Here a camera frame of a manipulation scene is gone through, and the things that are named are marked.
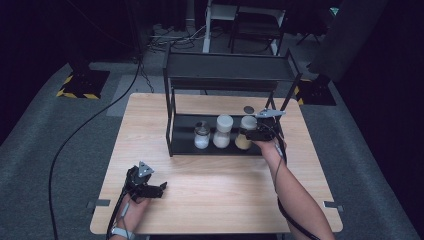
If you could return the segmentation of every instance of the shelf frame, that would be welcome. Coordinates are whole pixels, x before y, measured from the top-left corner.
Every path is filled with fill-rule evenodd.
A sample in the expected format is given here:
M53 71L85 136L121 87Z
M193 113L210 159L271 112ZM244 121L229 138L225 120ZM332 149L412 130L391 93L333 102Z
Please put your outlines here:
M292 82L286 98L279 110L284 111L294 90L300 81L302 73L296 61L287 50L284 56L241 55L172 52L168 44L163 62L163 77L168 122L166 127L166 142L169 156L177 155L260 155L258 148L242 151L234 144L241 117L232 116L235 120L231 133L230 146L218 149L212 143L206 149L196 149L192 142L194 136L193 121L208 119L211 132L214 132L216 115L181 114L177 111L175 90L229 90L247 92L268 92L264 108L277 109L274 95L279 82Z

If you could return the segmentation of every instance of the wooden table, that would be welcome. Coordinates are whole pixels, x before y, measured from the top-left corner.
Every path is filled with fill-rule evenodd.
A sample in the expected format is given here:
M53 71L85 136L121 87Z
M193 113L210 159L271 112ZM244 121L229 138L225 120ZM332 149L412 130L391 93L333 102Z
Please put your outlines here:
M243 114L250 105L262 110L266 99L176 95L178 110L195 114ZM275 99L281 105L283 99ZM333 201L330 189L296 101L281 118L288 144L288 167L322 207L334 232L343 228L339 213L325 208ZM176 155L169 157L165 140L167 110L163 94L132 94L116 140L91 231L105 234L126 172L139 161L155 170L151 185L167 181L161 199L154 199L136 233L217 234L289 232L261 156Z

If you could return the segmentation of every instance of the gray carpet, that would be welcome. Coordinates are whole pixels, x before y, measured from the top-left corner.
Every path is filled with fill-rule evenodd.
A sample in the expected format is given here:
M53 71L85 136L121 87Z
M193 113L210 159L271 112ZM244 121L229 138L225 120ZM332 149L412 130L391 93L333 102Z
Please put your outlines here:
M297 61L305 66L318 45L313 38L308 38L296 46L300 37L287 36L283 46L290 47ZM228 52L227 43L225 34L212 39L211 52ZM200 51L202 41L194 44L195 47L187 51ZM256 51L261 47L240 43L236 51ZM160 51L147 52L144 57L144 71L155 92L163 91L162 60ZM52 160L74 130L125 92L137 66L92 63L91 68L111 71L100 100L56 97L71 72L65 65L46 81L1 145L2 239L53 238L47 195ZM304 105L301 110L334 199L344 209L340 213L344 229L336 236L339 239L419 239L337 90L332 84L330 89L337 106ZM150 92L142 77L130 92L137 91ZM128 96L82 128L57 159L53 204L60 239L104 239L90 232L92 209L87 208L87 203L95 200L100 192L127 99Z

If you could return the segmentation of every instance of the forearm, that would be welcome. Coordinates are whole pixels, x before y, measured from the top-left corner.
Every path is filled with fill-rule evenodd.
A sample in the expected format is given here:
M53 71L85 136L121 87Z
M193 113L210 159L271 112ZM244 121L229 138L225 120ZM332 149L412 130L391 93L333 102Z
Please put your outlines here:
M134 231L137 229L147 209L148 204L151 201L151 199L144 199L144 201L139 201L139 200L138 200L138 203L136 203L130 200L128 195L125 196L119 208L118 215L116 217L116 224L115 224L116 227L126 230L128 232L134 233ZM127 239L127 238L122 237L120 235L114 235L110 239L120 240L120 239Z
M281 162L281 157L275 147L270 146L272 145L262 149L262 152L269 165L271 176L275 181L277 195L285 211L298 224L318 238L334 239L330 225L321 208L287 168L284 160ZM290 229L296 236L296 239L305 238L293 226L290 226Z

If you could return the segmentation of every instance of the spice jar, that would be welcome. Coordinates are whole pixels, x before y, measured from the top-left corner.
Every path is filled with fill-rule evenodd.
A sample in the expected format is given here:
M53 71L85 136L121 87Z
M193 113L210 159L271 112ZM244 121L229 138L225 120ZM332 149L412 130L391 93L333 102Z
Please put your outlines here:
M210 127L206 121L196 123L194 128L194 145L199 149L205 149L209 145Z
M231 128L233 118L230 115L222 114L216 119L216 132L213 136L213 143L217 148L226 148L230 144Z
M236 146L241 150L247 150L252 146L252 141L246 139L246 135L242 133L245 130L256 129L256 118L253 116L244 116L241 119L239 134L236 138Z

